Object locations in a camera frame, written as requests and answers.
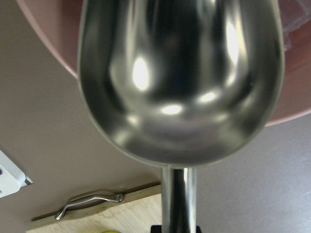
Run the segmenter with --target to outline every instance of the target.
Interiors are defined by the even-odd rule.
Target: white plastic object
[[[25,174],[0,150],[0,198],[17,192],[25,180]]]

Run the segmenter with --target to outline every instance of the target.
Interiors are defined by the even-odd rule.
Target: cabinet handle
[[[68,202],[65,206],[63,206],[60,211],[55,215],[55,220],[60,220],[62,219],[65,214],[66,210],[70,207],[74,207],[76,205],[81,205],[88,203],[93,200],[105,200],[105,201],[110,201],[114,203],[120,203],[124,200],[124,195],[121,193],[118,194],[113,194],[113,195],[100,195],[100,194],[95,194],[95,195],[90,195],[87,197],[79,198],[74,201]]]

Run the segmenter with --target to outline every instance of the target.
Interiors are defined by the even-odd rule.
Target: scoop handle
[[[196,233],[196,168],[162,168],[162,233]]]

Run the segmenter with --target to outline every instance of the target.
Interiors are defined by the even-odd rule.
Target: metal scoop
[[[104,136],[163,167],[163,233],[194,233],[194,166],[264,126],[280,92],[274,0],[89,0],[79,81]]]

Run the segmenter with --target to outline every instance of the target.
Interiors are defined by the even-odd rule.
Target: cutting board
[[[104,202],[67,211],[59,221],[54,216],[33,221],[26,233],[150,233],[157,224],[161,224],[160,185],[125,194],[119,204]]]

